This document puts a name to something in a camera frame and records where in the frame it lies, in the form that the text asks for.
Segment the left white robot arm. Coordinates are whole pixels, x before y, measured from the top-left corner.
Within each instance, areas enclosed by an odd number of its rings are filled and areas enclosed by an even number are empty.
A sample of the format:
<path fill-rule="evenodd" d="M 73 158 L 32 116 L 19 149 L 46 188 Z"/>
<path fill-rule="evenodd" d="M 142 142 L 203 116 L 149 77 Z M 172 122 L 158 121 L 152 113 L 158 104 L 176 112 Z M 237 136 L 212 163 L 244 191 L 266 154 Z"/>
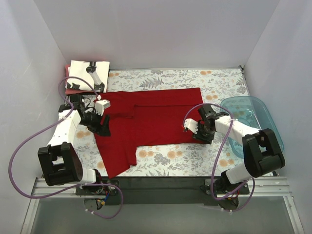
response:
<path fill-rule="evenodd" d="M 39 162 L 47 185 L 87 184 L 93 195 L 103 191 L 104 184 L 96 169 L 83 167 L 74 147 L 76 129 L 79 125 L 99 136 L 111 136 L 110 117 L 104 111 L 111 106 L 110 101 L 98 97 L 92 111 L 86 111 L 84 98 L 74 94 L 71 103 L 62 104 L 58 110 L 55 132 L 45 147 L 38 150 Z"/>

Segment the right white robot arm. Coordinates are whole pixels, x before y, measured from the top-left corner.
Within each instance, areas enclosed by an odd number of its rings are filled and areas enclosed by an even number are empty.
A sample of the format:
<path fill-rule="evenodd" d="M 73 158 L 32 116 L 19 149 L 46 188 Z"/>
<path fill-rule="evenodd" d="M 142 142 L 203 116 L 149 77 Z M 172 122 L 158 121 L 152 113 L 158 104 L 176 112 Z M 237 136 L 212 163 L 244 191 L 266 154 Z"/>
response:
<path fill-rule="evenodd" d="M 234 119 L 233 115 L 215 112 L 210 104 L 197 105 L 200 120 L 191 120 L 193 138 L 211 144 L 215 133 L 223 133 L 225 138 L 233 138 L 243 148 L 243 163 L 221 173 L 218 179 L 211 179 L 211 194 L 238 191 L 243 182 L 258 178 L 285 166 L 286 162 L 275 132 L 257 129 Z"/>

